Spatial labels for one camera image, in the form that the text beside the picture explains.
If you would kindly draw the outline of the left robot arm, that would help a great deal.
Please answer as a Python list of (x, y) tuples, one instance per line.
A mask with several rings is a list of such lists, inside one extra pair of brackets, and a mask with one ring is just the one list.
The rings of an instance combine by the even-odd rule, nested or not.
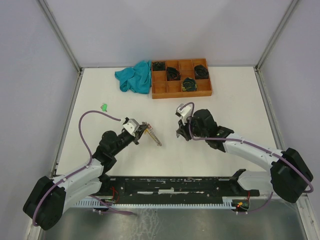
[(80, 200), (95, 193), (106, 195), (111, 183), (103, 175), (114, 166), (118, 153), (131, 143), (139, 143), (147, 127), (147, 124), (130, 127), (132, 132), (129, 132), (129, 125), (125, 124), (120, 134), (106, 131), (88, 163), (54, 178), (41, 177), (22, 208), (32, 224), (49, 230)]

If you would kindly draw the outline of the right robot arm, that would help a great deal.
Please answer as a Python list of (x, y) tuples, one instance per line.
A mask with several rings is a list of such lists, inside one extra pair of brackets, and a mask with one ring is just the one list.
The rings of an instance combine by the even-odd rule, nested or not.
[(296, 203), (302, 194), (313, 191), (314, 177), (297, 150), (274, 149), (250, 142), (232, 129), (218, 125), (209, 110), (194, 111), (191, 103), (178, 106), (175, 114), (179, 117), (177, 136), (186, 141), (204, 141), (215, 150), (238, 156), (263, 169), (239, 170), (235, 180), (229, 183), (234, 195), (262, 190)]

